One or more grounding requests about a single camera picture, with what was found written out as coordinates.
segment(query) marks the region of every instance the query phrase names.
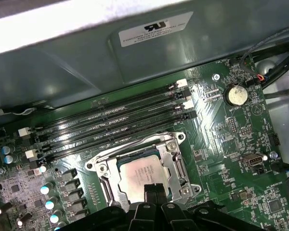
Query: sticker label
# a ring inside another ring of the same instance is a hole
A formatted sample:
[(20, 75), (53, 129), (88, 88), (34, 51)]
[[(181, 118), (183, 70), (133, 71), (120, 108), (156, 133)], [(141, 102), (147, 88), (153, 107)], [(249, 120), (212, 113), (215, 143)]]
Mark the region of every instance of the sticker label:
[(136, 26), (119, 32), (122, 47), (143, 42), (156, 37), (184, 30), (193, 12), (187, 12), (174, 17), (161, 19), (145, 25)]

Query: ul logo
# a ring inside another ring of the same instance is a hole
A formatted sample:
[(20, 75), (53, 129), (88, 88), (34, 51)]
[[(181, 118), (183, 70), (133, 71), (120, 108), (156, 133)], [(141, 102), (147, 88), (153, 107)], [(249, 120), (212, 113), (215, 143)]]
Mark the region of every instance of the ul logo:
[(152, 24), (152, 25), (148, 25), (148, 26), (145, 26), (144, 28), (148, 31), (148, 32), (150, 32), (150, 31), (152, 31), (152, 30), (158, 30), (158, 29), (161, 29), (161, 28), (163, 28), (163, 27), (166, 27), (166, 24), (165, 24), (165, 22), (160, 22), (160, 23), (154, 23), (154, 24)]

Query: capacitor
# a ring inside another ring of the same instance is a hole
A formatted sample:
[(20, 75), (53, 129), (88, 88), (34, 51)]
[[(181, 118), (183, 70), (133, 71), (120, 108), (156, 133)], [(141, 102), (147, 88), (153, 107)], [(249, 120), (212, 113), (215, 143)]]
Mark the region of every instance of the capacitor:
[(1, 153), (3, 155), (8, 155), (8, 154), (11, 154), (15, 152), (15, 146), (14, 145), (6, 145), (6, 146), (3, 146), (1, 148)]
[(66, 224), (65, 224), (63, 221), (59, 222), (58, 225), (57, 225), (57, 227), (54, 228), (54, 231), (61, 229), (61, 228), (64, 227), (65, 225), (66, 225)]
[(4, 158), (4, 162), (6, 164), (11, 164), (11, 163), (15, 163), (18, 161), (18, 155), (16, 154), (9, 154), (9, 155), (6, 155), (5, 158)]
[(43, 185), (40, 189), (40, 193), (43, 195), (47, 195), (50, 190), (53, 189), (53, 184), (50, 182), (47, 182), (45, 185)]
[(59, 219), (62, 217), (62, 212), (60, 210), (55, 210), (54, 213), (50, 216), (49, 220), (51, 223), (58, 223)]
[(41, 173), (46, 172), (49, 169), (49, 165), (42, 165), (41, 167), (39, 167), (39, 171)]
[(22, 227), (23, 224), (25, 224), (27, 221), (29, 221), (32, 217), (32, 214), (31, 213), (26, 213), (24, 214), (17, 222), (17, 225), (19, 227)]
[(56, 205), (56, 203), (58, 203), (58, 199), (56, 197), (51, 197), (49, 198), (49, 200), (46, 202), (45, 207), (47, 209), (53, 209), (53, 207)]
[(5, 213), (6, 211), (8, 211), (12, 207), (13, 207), (13, 205), (11, 202), (5, 203), (4, 205), (0, 206), (0, 214)]

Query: usb port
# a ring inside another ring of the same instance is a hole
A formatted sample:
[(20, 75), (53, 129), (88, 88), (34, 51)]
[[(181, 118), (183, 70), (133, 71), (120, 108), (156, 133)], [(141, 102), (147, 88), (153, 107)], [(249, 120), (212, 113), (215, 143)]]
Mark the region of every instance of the usb port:
[(261, 155), (258, 154), (247, 154), (241, 157), (242, 160), (247, 163), (249, 166), (256, 166), (263, 163)]

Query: cpu socket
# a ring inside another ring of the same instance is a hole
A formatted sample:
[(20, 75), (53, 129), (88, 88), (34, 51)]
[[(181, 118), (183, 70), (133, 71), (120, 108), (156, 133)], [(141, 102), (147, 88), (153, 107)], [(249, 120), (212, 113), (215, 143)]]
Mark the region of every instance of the cpu socket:
[(125, 211), (130, 204), (144, 201), (144, 185), (162, 183), (168, 201), (185, 204), (201, 192), (190, 183), (179, 145), (183, 132), (147, 136), (100, 152), (86, 162), (97, 173), (108, 205)]

